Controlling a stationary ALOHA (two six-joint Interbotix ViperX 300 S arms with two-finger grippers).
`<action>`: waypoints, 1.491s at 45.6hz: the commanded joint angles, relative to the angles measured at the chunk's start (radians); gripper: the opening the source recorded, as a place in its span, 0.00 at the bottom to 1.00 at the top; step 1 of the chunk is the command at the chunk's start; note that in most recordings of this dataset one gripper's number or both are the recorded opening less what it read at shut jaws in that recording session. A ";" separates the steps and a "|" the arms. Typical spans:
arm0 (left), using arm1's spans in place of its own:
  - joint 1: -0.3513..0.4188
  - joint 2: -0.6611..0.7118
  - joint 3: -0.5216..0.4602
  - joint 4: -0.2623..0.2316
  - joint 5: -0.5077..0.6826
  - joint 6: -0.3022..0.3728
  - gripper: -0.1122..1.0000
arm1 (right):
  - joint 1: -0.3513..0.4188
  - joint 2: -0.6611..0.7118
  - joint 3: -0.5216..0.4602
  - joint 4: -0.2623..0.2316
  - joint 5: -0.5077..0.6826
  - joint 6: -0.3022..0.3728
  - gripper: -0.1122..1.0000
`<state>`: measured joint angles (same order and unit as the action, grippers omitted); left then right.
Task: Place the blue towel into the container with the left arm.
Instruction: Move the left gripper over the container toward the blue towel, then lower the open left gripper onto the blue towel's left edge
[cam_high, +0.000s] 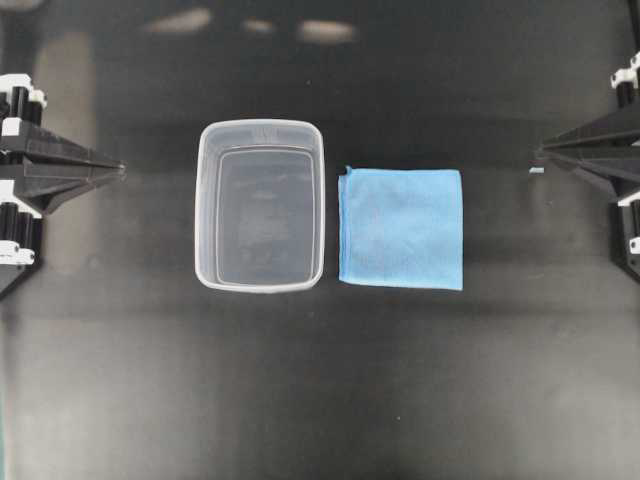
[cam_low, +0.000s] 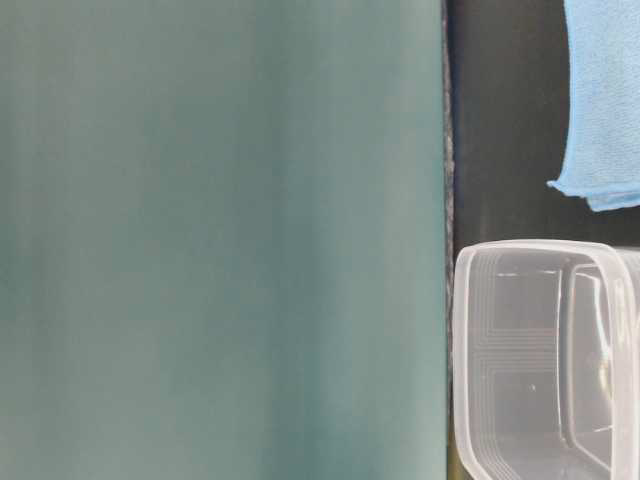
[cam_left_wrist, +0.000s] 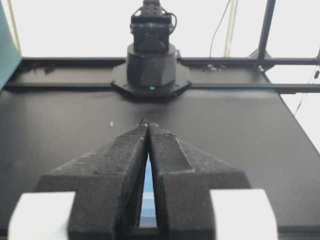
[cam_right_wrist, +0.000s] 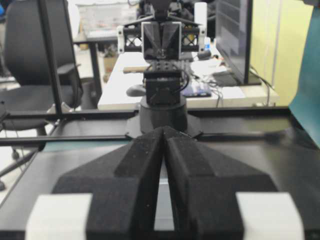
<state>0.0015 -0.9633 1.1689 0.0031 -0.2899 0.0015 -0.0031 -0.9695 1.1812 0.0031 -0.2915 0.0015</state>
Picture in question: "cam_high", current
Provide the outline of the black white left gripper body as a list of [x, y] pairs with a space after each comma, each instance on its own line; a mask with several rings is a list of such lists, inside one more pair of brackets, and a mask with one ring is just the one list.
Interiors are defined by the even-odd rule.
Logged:
[[[41, 123], [46, 95], [26, 73], [1, 76], [1, 139], [13, 139], [33, 120]], [[1, 146], [1, 297], [32, 275], [41, 264], [43, 214], [23, 195], [26, 158]]]

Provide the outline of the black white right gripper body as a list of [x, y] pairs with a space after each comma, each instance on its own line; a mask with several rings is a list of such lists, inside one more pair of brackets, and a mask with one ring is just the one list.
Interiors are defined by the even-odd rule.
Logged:
[[[630, 107], [639, 95], [639, 52], [629, 60], [629, 66], [618, 69], [611, 77], [620, 109]], [[622, 179], [617, 181], [617, 206], [621, 223], [622, 249], [625, 267], [639, 275], [639, 140], [623, 139], [628, 158], [622, 162]]]

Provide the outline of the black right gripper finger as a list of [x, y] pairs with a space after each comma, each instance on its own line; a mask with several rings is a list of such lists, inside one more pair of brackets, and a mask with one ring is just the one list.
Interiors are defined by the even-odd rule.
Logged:
[[541, 148], [570, 148], [605, 144], [633, 144], [639, 140], [639, 106], [625, 107], [544, 140]]
[[622, 179], [622, 162], [628, 158], [623, 146], [584, 146], [570, 148], [539, 148], [537, 158], [552, 162], [604, 191], [617, 202], [617, 181]]

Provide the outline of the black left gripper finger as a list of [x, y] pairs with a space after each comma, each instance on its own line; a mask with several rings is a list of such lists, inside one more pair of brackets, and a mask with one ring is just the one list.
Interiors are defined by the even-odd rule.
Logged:
[[64, 165], [26, 161], [21, 167], [20, 199], [49, 215], [63, 203], [122, 180], [123, 165]]
[[20, 124], [18, 151], [30, 159], [101, 167], [118, 171], [121, 174], [125, 172], [125, 166], [111, 157], [32, 123]]

